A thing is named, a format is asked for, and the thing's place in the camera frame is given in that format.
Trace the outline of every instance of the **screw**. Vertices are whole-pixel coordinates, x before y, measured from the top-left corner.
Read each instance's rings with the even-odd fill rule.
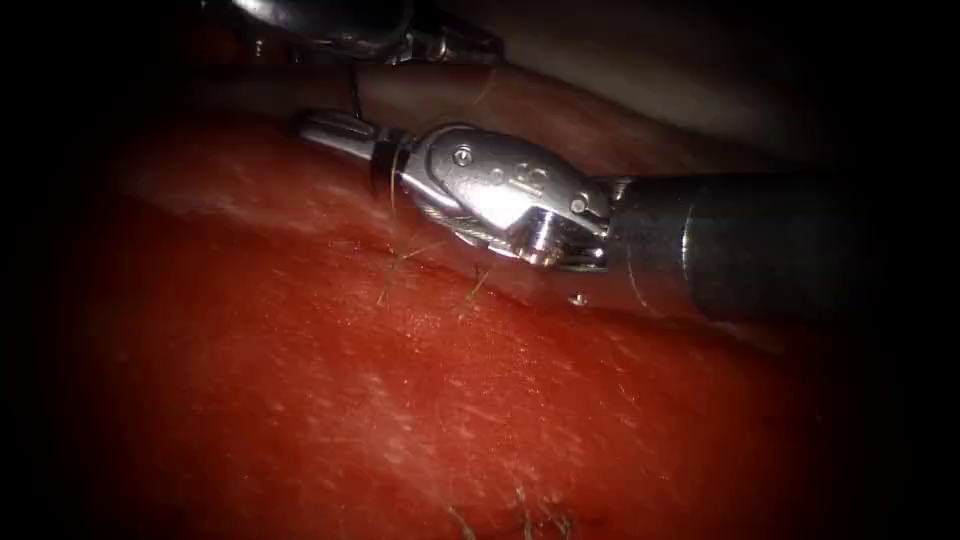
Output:
[[[567,300],[569,300],[571,304],[577,307],[583,307],[587,305],[587,297],[580,293],[577,293],[571,296],[570,298],[567,298]]]
[[[470,153],[469,146],[461,146],[453,151],[453,162],[461,167],[473,163],[473,154]]]

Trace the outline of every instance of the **metal jaw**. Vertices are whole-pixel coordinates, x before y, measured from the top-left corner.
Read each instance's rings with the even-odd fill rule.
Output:
[[[382,145],[405,152],[398,184],[427,218],[470,245],[536,266],[604,267],[605,186],[540,146],[470,124],[443,125],[410,142],[409,134],[336,111],[301,116],[296,132],[368,161]]]

